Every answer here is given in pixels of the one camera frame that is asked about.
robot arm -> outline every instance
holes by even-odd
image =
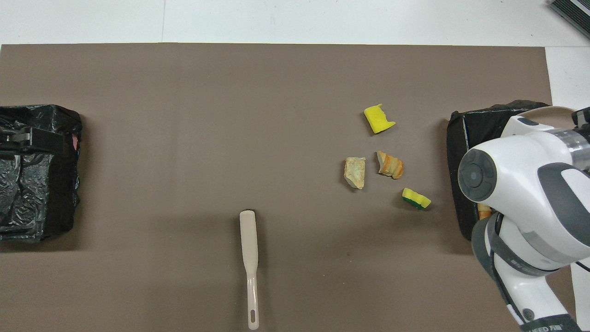
[[[498,211],[475,226],[473,250],[522,331],[580,331],[545,276],[590,256],[590,178],[580,170],[590,144],[522,119],[461,161],[461,191]]]

yellow sponge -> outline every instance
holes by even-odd
[[[365,116],[371,125],[371,129],[373,129],[373,132],[376,134],[392,127],[395,124],[393,121],[387,121],[385,113],[381,110],[381,105],[383,104],[371,106],[365,109]]]
[[[412,204],[413,206],[416,207],[416,209],[419,210],[423,210],[426,209],[430,203],[432,203],[431,200],[429,200],[428,198],[426,198],[426,196],[422,196],[420,194],[418,194],[417,192],[415,192],[414,190],[408,189],[408,188],[404,188],[404,192],[402,193],[402,198]]]

white spatula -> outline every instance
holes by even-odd
[[[242,257],[246,268],[248,288],[248,327],[258,328],[258,290],[256,269],[258,268],[258,240],[256,237],[256,215],[252,210],[240,213],[240,233],[242,236]]]

black plastic bag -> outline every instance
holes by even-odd
[[[479,220],[477,204],[468,200],[459,189],[457,171],[463,155],[479,143],[500,137],[508,119],[531,109],[548,106],[530,100],[515,100],[506,105],[469,112],[453,112],[447,126],[447,162],[451,189],[461,234],[471,240],[473,226]]]
[[[61,106],[0,107],[0,240],[73,227],[81,131],[80,115]]]

black clip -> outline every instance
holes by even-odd
[[[20,130],[0,128],[0,154],[65,155],[65,136],[35,127]]]

